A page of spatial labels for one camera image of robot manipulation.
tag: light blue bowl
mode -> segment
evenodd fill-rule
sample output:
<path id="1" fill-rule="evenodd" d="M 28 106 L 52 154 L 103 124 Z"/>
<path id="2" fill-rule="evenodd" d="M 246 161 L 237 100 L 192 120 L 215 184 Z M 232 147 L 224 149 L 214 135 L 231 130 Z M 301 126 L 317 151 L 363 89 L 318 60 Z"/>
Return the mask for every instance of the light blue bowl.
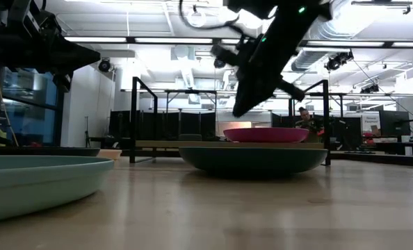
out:
<path id="1" fill-rule="evenodd" d="M 114 166 L 79 156 L 0 156 L 0 219 L 75 201 L 96 192 Z"/>

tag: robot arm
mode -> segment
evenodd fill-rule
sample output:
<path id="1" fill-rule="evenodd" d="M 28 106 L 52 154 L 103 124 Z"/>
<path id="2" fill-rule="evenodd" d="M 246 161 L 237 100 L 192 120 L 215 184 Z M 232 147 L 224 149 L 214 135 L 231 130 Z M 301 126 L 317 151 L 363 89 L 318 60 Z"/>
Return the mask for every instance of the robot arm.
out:
<path id="1" fill-rule="evenodd" d="M 69 91 L 73 71 L 100 60 L 96 51 L 67 41 L 55 15 L 34 0 L 0 0 L 0 67 L 50 72 Z"/>
<path id="2" fill-rule="evenodd" d="M 331 19 L 329 4 L 321 0 L 229 0 L 234 12 L 245 9 L 261 19 L 267 19 L 277 7 L 274 20 L 265 34 L 245 42 L 242 34 L 238 53 L 218 45 L 211 52 L 227 64 L 238 66 L 239 85 L 233 115 L 240 117 L 262 101 L 272 97 L 276 89 L 302 101 L 304 91 L 282 79 L 281 72 L 295 53 L 297 46 L 318 17 Z"/>

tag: pink bowl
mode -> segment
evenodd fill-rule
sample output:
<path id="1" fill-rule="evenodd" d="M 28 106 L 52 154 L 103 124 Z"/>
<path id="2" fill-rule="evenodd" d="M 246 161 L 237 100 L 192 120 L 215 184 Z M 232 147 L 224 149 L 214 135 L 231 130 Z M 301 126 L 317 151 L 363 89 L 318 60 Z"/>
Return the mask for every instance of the pink bowl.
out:
<path id="1" fill-rule="evenodd" d="M 302 128 L 235 128 L 223 133 L 232 142 L 302 142 L 309 135 Z"/>

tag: person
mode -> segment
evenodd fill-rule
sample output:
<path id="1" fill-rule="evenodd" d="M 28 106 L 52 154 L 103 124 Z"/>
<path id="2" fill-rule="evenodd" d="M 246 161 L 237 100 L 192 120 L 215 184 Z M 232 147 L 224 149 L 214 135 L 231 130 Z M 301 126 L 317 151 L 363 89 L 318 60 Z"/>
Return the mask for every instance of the person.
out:
<path id="1" fill-rule="evenodd" d="M 320 135 L 323 133 L 322 123 L 311 118 L 309 111 L 303 107 L 299 108 L 299 113 L 301 114 L 301 120 L 296 122 L 295 127 L 309 130 L 309 137 L 305 142 L 320 142 Z"/>

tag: teal bowl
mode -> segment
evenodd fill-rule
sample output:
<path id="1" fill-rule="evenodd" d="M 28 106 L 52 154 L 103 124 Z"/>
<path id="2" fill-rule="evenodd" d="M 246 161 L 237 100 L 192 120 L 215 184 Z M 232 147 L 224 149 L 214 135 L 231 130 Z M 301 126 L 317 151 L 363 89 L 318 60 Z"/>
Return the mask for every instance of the teal bowl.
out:
<path id="1" fill-rule="evenodd" d="M 80 156 L 0 156 L 0 219 L 96 192 L 114 162 Z"/>
<path id="2" fill-rule="evenodd" d="M 327 157 L 326 149 L 182 147 L 181 157 L 214 174 L 289 175 L 309 171 Z"/>

